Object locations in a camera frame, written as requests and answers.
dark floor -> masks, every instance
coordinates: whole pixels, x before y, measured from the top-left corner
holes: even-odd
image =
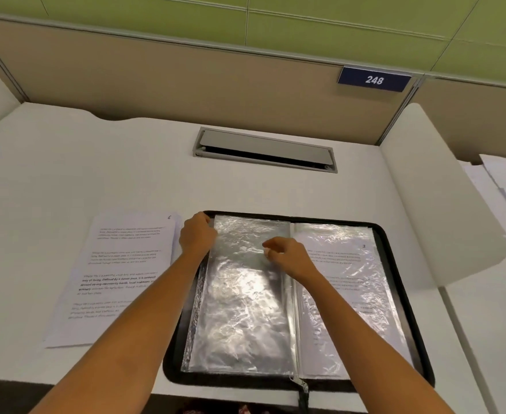
[[[25,382],[9,382],[0,380],[0,414],[27,414],[41,398],[52,388],[51,385],[29,384]],[[195,408],[195,403],[199,400],[191,401],[188,398],[155,395],[152,394],[143,414],[173,414],[184,407]],[[203,400],[205,404],[216,404],[216,411],[220,414],[237,414],[237,404],[233,402],[208,401]],[[271,414],[295,413],[297,410],[291,407],[279,409],[274,407],[270,409]],[[312,414],[346,414],[344,411],[325,411],[311,410]]]

forearm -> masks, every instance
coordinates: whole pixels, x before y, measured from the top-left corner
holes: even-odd
[[[138,414],[149,397],[201,253],[182,255],[41,401],[33,414]]]
[[[452,413],[410,364],[383,340],[319,273],[305,288],[368,412]]]

green wall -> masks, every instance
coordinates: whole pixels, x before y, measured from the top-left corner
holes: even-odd
[[[506,82],[506,0],[0,0],[0,13]]]

cubicle partition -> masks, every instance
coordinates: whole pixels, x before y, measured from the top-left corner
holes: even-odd
[[[0,58],[35,103],[366,144],[417,81],[401,93],[338,85],[338,62],[8,20]]]
[[[428,78],[412,102],[422,105],[456,158],[506,157],[506,87]]]

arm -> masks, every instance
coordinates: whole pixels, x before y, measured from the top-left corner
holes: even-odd
[[[180,232],[182,255],[130,304],[31,414],[138,414],[150,396],[195,272],[216,231],[200,212]]]
[[[453,414],[429,383],[320,274],[301,243],[276,237],[263,246],[270,261],[310,292],[370,414]]]

